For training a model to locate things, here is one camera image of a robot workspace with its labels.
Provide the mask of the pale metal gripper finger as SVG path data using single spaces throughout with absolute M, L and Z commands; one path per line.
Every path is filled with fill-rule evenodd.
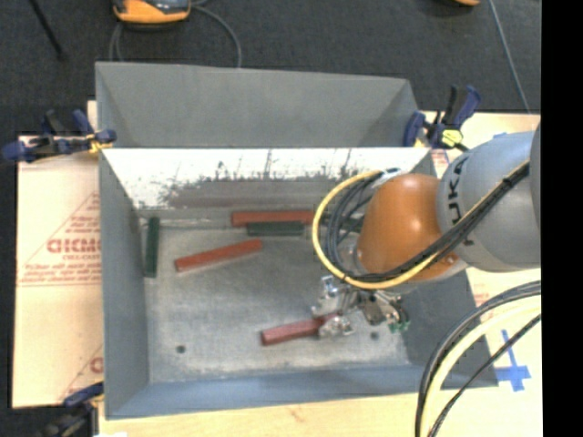
M 333 275 L 321 277 L 321 289 L 315 304 L 311 307 L 312 316 L 325 316 L 336 312 L 342 295 L 342 289 Z
M 318 328 L 320 338 L 345 337 L 354 333 L 351 320 L 344 315 L 331 314 L 321 318 Z

